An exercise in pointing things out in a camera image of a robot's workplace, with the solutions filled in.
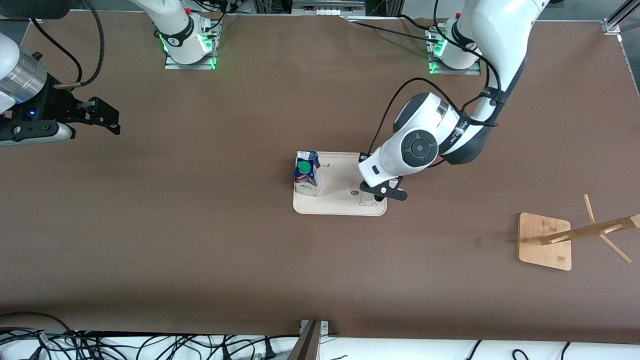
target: metal mounting plate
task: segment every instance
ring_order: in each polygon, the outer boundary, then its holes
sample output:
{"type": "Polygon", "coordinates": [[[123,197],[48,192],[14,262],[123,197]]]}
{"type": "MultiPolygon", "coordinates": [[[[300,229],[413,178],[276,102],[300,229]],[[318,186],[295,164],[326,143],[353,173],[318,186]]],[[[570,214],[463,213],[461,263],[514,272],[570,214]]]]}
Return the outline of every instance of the metal mounting plate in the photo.
{"type": "Polygon", "coordinates": [[[620,34],[620,27],[619,26],[615,26],[613,28],[609,27],[609,23],[608,23],[608,19],[604,19],[603,21],[600,22],[600,25],[602,26],[602,33],[605,35],[617,35],[620,34]]]}
{"type": "MultiPolygon", "coordinates": [[[[444,24],[439,24],[440,28],[444,28],[444,24]]],[[[437,41],[446,41],[442,39],[442,36],[438,33],[435,26],[431,26],[428,30],[424,31],[427,39],[435,39],[437,41]]],[[[436,55],[439,52],[441,44],[434,44],[432,42],[427,43],[427,54],[429,57],[429,73],[430,74],[449,74],[449,75],[480,75],[480,60],[476,60],[471,67],[467,69],[452,69],[445,65],[444,62],[436,55]]]]}
{"type": "MultiPolygon", "coordinates": [[[[309,320],[300,320],[300,334],[305,330],[305,327],[309,324],[309,320]]],[[[329,335],[329,321],[320,321],[320,336],[329,335]]]]}

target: wooden dowel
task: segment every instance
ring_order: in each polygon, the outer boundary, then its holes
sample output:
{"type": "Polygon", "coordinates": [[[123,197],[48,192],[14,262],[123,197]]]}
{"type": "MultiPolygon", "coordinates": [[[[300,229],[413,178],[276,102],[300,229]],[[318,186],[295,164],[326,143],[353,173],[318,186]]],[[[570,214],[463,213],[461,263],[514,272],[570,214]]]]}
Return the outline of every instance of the wooden dowel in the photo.
{"type": "MultiPolygon", "coordinates": [[[[595,225],[596,219],[593,217],[593,210],[591,209],[591,203],[589,201],[589,195],[584,194],[582,197],[584,198],[584,205],[587,207],[587,214],[589,215],[589,222],[591,223],[591,225],[595,225]]],[[[618,254],[624,261],[626,261],[627,263],[631,263],[631,259],[624,252],[622,252],[622,250],[620,250],[617,246],[615,246],[615,244],[613,244],[613,242],[611,240],[609,240],[603,234],[600,234],[600,238],[603,239],[604,242],[606,242],[607,245],[611,249],[613,249],[613,251],[615,251],[616,254],[618,254]]]]}
{"type": "Polygon", "coordinates": [[[591,225],[596,223],[596,219],[593,217],[593,210],[591,209],[591,203],[589,201],[589,195],[584,194],[582,196],[584,198],[584,205],[587,207],[587,214],[589,215],[589,222],[591,225]]]}
{"type": "Polygon", "coordinates": [[[613,225],[613,226],[608,227],[607,229],[600,230],[600,235],[606,235],[606,234],[612,233],[615,230],[618,230],[618,229],[621,229],[621,228],[622,228],[622,224],[613,225]]]}
{"type": "Polygon", "coordinates": [[[600,238],[604,240],[604,242],[606,242],[612,249],[613,251],[616,252],[616,254],[620,255],[620,257],[626,261],[627,263],[631,263],[631,259],[624,253],[622,252],[622,250],[618,249],[617,246],[615,246],[611,240],[609,240],[606,236],[600,234],[600,238]]]}
{"type": "Polygon", "coordinates": [[[559,243],[562,242],[563,240],[567,240],[568,238],[570,238],[571,236],[569,235],[562,235],[562,236],[558,236],[555,239],[551,239],[549,240],[549,244],[555,244],[555,243],[559,243]]]}
{"type": "Polygon", "coordinates": [[[590,238],[592,236],[600,235],[600,231],[601,230],[608,229],[610,227],[613,227],[614,225],[621,225],[621,226],[619,228],[615,229],[615,230],[612,230],[612,231],[637,229],[638,227],[640,227],[640,214],[634,215],[632,217],[618,218],[618,219],[615,219],[615,220],[601,222],[599,224],[593,224],[593,225],[589,225],[589,226],[585,226],[585,227],[580,227],[580,228],[574,229],[574,230],[567,230],[567,231],[563,231],[561,233],[550,234],[550,235],[545,235],[545,236],[539,236],[539,237],[534,238],[534,239],[536,241],[540,241],[540,243],[542,245],[549,245],[549,244],[551,244],[551,242],[550,242],[551,240],[554,240],[555,241],[554,243],[559,243],[559,242],[563,242],[563,241],[590,238]],[[568,235],[569,238],[566,238],[566,239],[563,239],[563,240],[557,240],[558,238],[560,238],[560,237],[562,237],[564,235],[568,235]]]}

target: metal cylinder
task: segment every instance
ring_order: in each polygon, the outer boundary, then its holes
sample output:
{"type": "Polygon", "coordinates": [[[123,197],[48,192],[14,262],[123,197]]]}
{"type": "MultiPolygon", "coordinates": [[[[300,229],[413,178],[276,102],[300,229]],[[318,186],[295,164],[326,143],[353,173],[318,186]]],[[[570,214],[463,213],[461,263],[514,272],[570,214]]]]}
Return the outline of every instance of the metal cylinder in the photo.
{"type": "Polygon", "coordinates": [[[22,103],[42,90],[47,81],[47,70],[39,61],[24,50],[13,70],[0,79],[0,91],[22,103]]]}

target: beige tray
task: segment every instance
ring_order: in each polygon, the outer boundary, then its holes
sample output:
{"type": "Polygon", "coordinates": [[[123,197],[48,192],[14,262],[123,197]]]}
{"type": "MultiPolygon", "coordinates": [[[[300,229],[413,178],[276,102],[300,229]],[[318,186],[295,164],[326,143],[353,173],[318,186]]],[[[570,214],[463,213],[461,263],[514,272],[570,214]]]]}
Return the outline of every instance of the beige tray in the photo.
{"type": "Polygon", "coordinates": [[[301,214],[356,215],[378,217],[387,210],[387,200],[375,201],[359,189],[362,176],[356,152],[318,152],[322,172],[320,197],[300,195],[293,190],[293,208],[301,214]]]}

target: green bottle cap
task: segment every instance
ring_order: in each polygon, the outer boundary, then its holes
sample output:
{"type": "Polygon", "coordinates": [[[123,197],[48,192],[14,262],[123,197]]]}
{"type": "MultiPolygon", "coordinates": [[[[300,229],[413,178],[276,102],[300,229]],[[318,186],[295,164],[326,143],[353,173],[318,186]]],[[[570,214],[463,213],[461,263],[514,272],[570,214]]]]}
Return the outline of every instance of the green bottle cap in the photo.
{"type": "Polygon", "coordinates": [[[298,170],[300,170],[302,174],[308,174],[311,171],[311,164],[308,161],[299,161],[298,170]]]}

